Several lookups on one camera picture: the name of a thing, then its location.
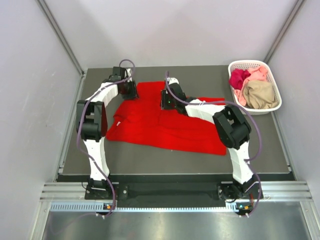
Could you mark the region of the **red t shirt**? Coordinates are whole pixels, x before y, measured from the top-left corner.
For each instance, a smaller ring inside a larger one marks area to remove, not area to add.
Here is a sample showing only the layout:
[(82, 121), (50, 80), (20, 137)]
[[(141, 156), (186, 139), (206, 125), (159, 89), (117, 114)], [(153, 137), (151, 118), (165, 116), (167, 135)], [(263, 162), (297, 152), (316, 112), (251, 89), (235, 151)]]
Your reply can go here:
[(139, 98), (122, 102), (106, 138), (168, 150), (226, 155), (227, 148), (213, 123), (185, 116), (175, 109), (161, 109), (164, 86), (162, 81), (140, 82)]

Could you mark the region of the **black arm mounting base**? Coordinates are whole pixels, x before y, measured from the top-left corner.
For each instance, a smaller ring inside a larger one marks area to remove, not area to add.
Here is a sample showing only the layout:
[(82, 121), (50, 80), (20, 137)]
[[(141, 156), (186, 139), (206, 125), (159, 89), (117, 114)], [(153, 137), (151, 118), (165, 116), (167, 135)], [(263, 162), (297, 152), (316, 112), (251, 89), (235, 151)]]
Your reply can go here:
[[(59, 175), (60, 183), (80, 183), (86, 187), (88, 175)], [(118, 208), (206, 208), (222, 207), (235, 199), (230, 174), (151, 174), (110, 176)]]

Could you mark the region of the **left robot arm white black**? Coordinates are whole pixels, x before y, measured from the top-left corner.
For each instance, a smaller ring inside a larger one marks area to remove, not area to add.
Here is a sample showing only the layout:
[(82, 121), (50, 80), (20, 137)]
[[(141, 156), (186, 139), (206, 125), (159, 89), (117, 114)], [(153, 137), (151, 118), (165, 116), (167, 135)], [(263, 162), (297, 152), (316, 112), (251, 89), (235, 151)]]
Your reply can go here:
[(86, 200), (106, 200), (115, 196), (109, 179), (105, 139), (108, 131), (106, 107), (118, 95), (124, 100), (138, 98), (136, 82), (132, 79), (134, 68), (115, 66), (112, 74), (85, 100), (76, 104), (77, 147), (83, 141), (90, 164), (90, 175), (85, 189)]

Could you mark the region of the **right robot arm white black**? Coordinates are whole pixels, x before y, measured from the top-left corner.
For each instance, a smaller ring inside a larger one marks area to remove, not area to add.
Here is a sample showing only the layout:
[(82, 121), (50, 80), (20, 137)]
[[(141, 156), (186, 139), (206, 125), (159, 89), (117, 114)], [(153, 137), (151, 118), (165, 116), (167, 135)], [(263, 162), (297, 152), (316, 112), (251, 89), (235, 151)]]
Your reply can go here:
[(187, 97), (175, 78), (165, 82), (160, 106), (163, 110), (176, 110), (187, 117), (214, 124), (220, 141), (230, 155), (234, 198), (256, 196), (259, 199), (262, 196), (261, 179), (250, 165), (250, 161), (256, 159), (261, 152), (262, 138), (257, 124), (252, 121), (258, 133), (259, 149), (258, 153), (250, 158), (249, 141), (252, 128), (242, 113), (243, 107), (228, 101), (205, 102), (195, 97)]

